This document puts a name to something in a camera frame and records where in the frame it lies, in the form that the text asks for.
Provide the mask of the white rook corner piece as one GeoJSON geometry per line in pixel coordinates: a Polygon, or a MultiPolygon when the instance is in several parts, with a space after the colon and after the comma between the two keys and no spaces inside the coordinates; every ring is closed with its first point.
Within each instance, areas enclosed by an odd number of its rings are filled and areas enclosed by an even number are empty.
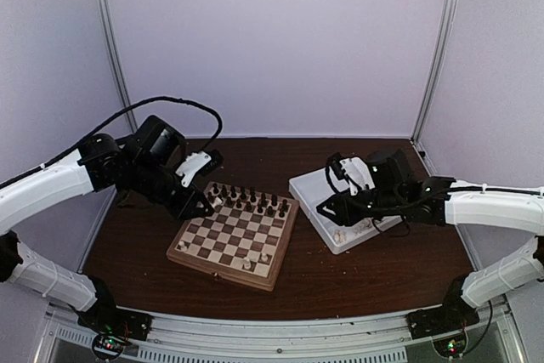
{"type": "Polygon", "coordinates": [[[187,252],[188,247],[186,246],[186,243],[184,241],[181,241],[178,244],[178,249],[179,249],[180,252],[187,252]]]}

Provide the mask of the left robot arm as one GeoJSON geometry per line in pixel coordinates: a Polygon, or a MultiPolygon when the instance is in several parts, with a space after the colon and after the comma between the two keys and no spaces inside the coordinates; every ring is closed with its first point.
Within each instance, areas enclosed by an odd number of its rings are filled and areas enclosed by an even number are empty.
{"type": "Polygon", "coordinates": [[[1,280],[67,303],[88,325],[103,332],[116,331],[122,325],[122,313],[102,280],[70,271],[33,252],[12,229],[63,201],[111,186],[139,193],[178,220],[210,215],[213,207],[193,179],[210,173],[223,157],[217,150],[199,150],[169,167],[174,151],[184,149],[180,132],[159,117],[149,116],[124,139],[105,133],[92,135],[66,156],[3,184],[1,280]]]}

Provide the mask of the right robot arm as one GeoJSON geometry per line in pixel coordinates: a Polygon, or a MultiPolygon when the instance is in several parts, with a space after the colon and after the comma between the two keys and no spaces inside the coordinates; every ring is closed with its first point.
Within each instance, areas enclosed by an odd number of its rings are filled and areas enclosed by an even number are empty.
{"type": "Polygon", "coordinates": [[[543,190],[472,184],[452,177],[417,180],[401,149],[371,153],[366,159],[336,153],[326,163],[326,180],[347,182],[317,212],[334,224],[400,216],[429,225],[476,224],[532,234],[516,252],[450,285],[436,311],[436,323],[455,329],[483,303],[543,277],[543,190]]]}

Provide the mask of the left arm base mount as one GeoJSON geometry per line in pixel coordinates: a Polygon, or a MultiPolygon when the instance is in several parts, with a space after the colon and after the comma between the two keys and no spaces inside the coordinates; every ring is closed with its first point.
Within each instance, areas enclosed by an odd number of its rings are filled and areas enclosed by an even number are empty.
{"type": "Polygon", "coordinates": [[[109,289],[99,278],[90,277],[95,288],[96,302],[87,311],[77,311],[78,324],[97,333],[145,341],[150,331],[152,316],[120,309],[109,289]]]}

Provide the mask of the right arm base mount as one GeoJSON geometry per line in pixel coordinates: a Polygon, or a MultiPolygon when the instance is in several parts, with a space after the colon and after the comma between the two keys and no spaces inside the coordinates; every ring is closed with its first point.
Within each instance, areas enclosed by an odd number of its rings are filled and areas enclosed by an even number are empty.
{"type": "Polygon", "coordinates": [[[452,281],[440,306],[418,309],[406,315],[413,339],[434,337],[479,323],[476,309],[462,300],[462,285],[467,277],[460,275],[452,281]]]}

